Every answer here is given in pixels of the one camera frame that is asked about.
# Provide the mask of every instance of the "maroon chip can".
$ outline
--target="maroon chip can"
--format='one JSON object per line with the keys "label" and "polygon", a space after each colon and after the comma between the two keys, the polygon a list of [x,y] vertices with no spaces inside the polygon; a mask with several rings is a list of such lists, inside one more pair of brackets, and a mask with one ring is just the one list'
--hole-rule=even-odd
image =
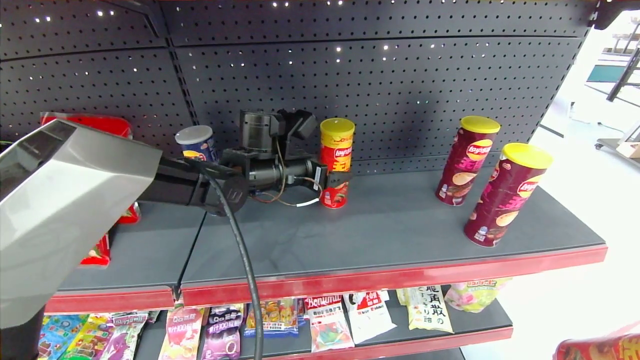
{"label": "maroon chip can", "polygon": [[494,247],[552,162],[551,155],[527,143],[505,145],[465,225],[467,238],[480,246]]}
{"label": "maroon chip can", "polygon": [[452,206],[462,205],[499,130],[500,124],[486,117],[467,116],[460,120],[436,189],[440,201]]}

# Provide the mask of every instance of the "robotic arm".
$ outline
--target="robotic arm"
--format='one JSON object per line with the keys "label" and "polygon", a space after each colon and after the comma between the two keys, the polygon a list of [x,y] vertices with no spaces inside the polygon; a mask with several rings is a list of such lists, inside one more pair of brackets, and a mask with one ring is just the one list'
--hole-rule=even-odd
{"label": "robotic arm", "polygon": [[218,180],[232,211],[252,192],[314,183],[337,186],[349,173],[291,145],[316,127],[295,113],[241,114],[242,145],[220,164],[162,157],[160,150],[82,125],[56,120],[0,154],[0,335],[3,359],[29,359],[44,305],[64,278],[136,200],[199,206],[223,215]]}

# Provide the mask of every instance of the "lay's chip can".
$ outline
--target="lay's chip can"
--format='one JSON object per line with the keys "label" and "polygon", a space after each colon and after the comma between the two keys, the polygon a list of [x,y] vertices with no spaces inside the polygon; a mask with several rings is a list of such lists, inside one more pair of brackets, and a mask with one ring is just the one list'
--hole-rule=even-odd
{"label": "lay's chip can", "polygon": [[528,143],[505,145],[465,225],[467,238],[483,247],[496,246],[552,162],[549,153]]}
{"label": "lay's chip can", "polygon": [[460,120],[436,189],[440,201],[452,206],[462,205],[499,130],[500,124],[486,117],[467,116]]}
{"label": "lay's chip can", "polygon": [[[351,170],[351,151],[355,124],[347,119],[326,119],[320,123],[320,162],[327,165],[329,172]],[[321,202],[331,209],[343,207],[347,203],[346,182],[336,188],[323,190]]]}

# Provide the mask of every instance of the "blue chip can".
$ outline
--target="blue chip can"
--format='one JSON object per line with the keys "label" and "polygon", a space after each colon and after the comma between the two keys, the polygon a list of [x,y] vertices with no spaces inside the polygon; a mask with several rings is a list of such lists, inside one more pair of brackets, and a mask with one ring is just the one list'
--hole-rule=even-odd
{"label": "blue chip can", "polygon": [[187,127],[175,135],[175,141],[182,147],[182,154],[186,158],[218,163],[218,152],[211,127],[206,125]]}

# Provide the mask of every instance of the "white lid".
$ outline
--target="white lid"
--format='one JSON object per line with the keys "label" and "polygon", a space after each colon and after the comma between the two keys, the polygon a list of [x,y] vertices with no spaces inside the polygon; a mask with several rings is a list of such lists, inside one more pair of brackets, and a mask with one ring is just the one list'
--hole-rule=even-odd
{"label": "white lid", "polygon": [[195,125],[186,127],[175,135],[175,141],[181,145],[191,145],[192,143],[203,142],[213,135],[210,126]]}

